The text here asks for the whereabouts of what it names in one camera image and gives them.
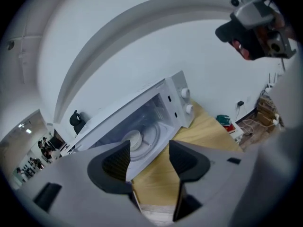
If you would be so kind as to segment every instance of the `black kettle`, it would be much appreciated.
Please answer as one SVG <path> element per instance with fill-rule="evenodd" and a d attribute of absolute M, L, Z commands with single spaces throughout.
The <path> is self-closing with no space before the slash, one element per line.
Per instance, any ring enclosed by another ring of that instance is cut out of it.
<path fill-rule="evenodd" d="M 77 110 L 70 117 L 70 124 L 74 126 L 74 130 L 78 135 L 82 128 L 85 126 L 85 121 L 81 119 L 80 114 L 77 113 Z"/>

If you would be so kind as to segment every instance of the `gray surface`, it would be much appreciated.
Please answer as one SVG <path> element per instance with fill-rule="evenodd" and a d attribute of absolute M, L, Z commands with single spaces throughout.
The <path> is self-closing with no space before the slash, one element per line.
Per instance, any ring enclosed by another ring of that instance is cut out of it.
<path fill-rule="evenodd" d="M 90 160 L 118 144 L 62 157 L 24 184 L 19 192 L 33 199 L 47 182 L 62 185 L 49 214 L 72 226 L 120 226 L 121 223 L 152 226 L 128 196 L 103 192 L 87 175 Z"/>
<path fill-rule="evenodd" d="M 174 225 L 234 227 L 255 224 L 274 207 L 294 180 L 302 157 L 302 132 L 302 126 L 286 130 L 246 153 L 183 142 L 186 147 L 206 155 L 212 164 L 200 180 L 185 183 L 187 194 L 203 206 Z M 107 149 L 118 144 L 107 145 Z M 89 161 L 105 150 L 98 147 L 60 158 L 28 181 L 20 192 L 33 199 L 46 182 L 61 184 L 63 188 L 50 215 L 72 226 L 153 226 L 127 196 L 107 194 L 88 178 Z M 240 164 L 227 162 L 230 157 L 241 158 Z M 42 219 L 49 218 L 43 214 L 40 215 Z"/>
<path fill-rule="evenodd" d="M 294 128 L 303 124 L 303 60 L 302 46 L 293 64 L 287 69 L 269 92 L 285 127 Z"/>

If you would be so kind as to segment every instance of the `red object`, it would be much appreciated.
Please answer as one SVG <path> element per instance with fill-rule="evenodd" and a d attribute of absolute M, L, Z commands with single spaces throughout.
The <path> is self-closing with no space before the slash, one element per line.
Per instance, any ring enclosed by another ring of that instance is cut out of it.
<path fill-rule="evenodd" d="M 223 126 L 227 132 L 229 132 L 230 134 L 231 133 L 234 133 L 236 131 L 236 128 L 233 124 L 231 124 L 230 126 Z"/>

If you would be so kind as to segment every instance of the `black pad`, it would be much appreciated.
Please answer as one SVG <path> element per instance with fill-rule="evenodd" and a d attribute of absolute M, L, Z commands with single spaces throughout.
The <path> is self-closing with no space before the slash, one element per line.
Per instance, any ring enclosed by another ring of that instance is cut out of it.
<path fill-rule="evenodd" d="M 195 182 L 210 168 L 206 156 L 174 140 L 169 141 L 169 160 L 182 182 Z"/>
<path fill-rule="evenodd" d="M 210 160 L 182 144 L 169 141 L 169 160 L 180 178 L 179 194 L 173 221 L 177 221 L 202 206 L 193 196 L 186 193 L 185 182 L 195 182 L 210 168 Z"/>
<path fill-rule="evenodd" d="M 234 163 L 234 164 L 240 164 L 241 160 L 238 159 L 238 158 L 234 158 L 234 157 L 231 157 L 229 158 L 227 161 L 231 162 L 231 163 Z"/>
<path fill-rule="evenodd" d="M 40 193 L 34 198 L 34 203 L 47 212 L 61 188 L 62 186 L 59 184 L 47 183 Z"/>
<path fill-rule="evenodd" d="M 126 171 L 130 163 L 130 141 L 126 140 L 93 158 L 87 168 L 90 180 L 107 193 L 133 194 L 126 183 Z"/>

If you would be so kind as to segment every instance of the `person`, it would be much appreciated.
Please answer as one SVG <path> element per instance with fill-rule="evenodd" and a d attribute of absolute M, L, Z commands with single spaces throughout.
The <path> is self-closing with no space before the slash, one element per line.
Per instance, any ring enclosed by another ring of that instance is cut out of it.
<path fill-rule="evenodd" d="M 33 159 L 32 157 L 29 158 L 40 170 L 44 168 L 44 165 L 42 164 L 41 160 L 38 158 Z"/>
<path fill-rule="evenodd" d="M 289 39 L 293 39 L 293 40 L 297 41 L 297 38 L 296 38 L 291 26 L 285 26 L 285 20 L 284 20 L 283 16 L 277 12 L 273 12 L 273 14 L 275 16 L 273 28 L 279 29 L 279 28 L 285 27 L 286 36 Z M 266 29 L 263 27 L 258 28 L 257 34 L 258 34 L 258 37 L 260 38 L 260 40 L 263 42 L 263 44 L 266 45 L 266 41 L 268 39 Z M 250 60 L 250 52 L 247 49 L 243 48 L 239 41 L 233 40 L 232 46 L 236 49 L 236 51 L 241 53 L 241 55 L 244 59 Z"/>
<path fill-rule="evenodd" d="M 23 182 L 27 182 L 27 181 L 28 181 L 28 177 L 25 175 L 24 171 L 21 170 L 20 167 L 17 167 L 16 170 L 17 170 L 17 173 L 18 173 L 19 175 L 21 175 L 22 181 L 23 181 Z"/>
<path fill-rule="evenodd" d="M 46 137 L 43 137 L 42 140 L 43 140 L 43 146 L 45 148 L 50 147 L 50 145 L 46 142 Z"/>
<path fill-rule="evenodd" d="M 61 151 L 58 149 L 52 149 L 52 148 L 48 147 L 48 148 L 46 148 L 46 152 L 52 158 L 53 161 L 62 157 Z"/>
<path fill-rule="evenodd" d="M 40 140 L 38 141 L 38 147 L 40 148 L 42 155 L 45 156 L 45 158 L 47 160 L 49 160 L 50 158 L 52 158 L 50 155 L 47 154 L 46 147 L 43 146 L 43 144 L 42 144 L 42 142 Z"/>

